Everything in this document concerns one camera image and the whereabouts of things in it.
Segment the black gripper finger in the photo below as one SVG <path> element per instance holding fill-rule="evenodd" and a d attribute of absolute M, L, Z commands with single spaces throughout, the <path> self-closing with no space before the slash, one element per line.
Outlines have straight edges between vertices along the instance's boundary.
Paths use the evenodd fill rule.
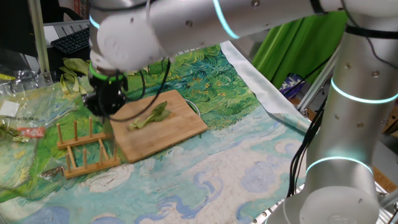
<path fill-rule="evenodd" d="M 110 115 L 117 113 L 123 106 L 123 103 L 105 104 L 103 105 L 103 116 L 109 117 Z"/>
<path fill-rule="evenodd" d="M 104 117 L 104 106 L 100 102 L 97 94 L 86 94 L 83 95 L 84 106 L 95 116 Z"/>

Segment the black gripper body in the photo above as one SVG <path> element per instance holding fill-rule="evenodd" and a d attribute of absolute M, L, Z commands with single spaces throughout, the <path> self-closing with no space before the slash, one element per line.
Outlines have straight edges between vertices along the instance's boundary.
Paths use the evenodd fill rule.
<path fill-rule="evenodd" d="M 91 86 L 94 88 L 94 95 L 91 97 L 92 106 L 121 108 L 126 103 L 126 95 L 122 92 L 123 88 L 128 88 L 125 78 L 113 82 L 92 78 Z"/>

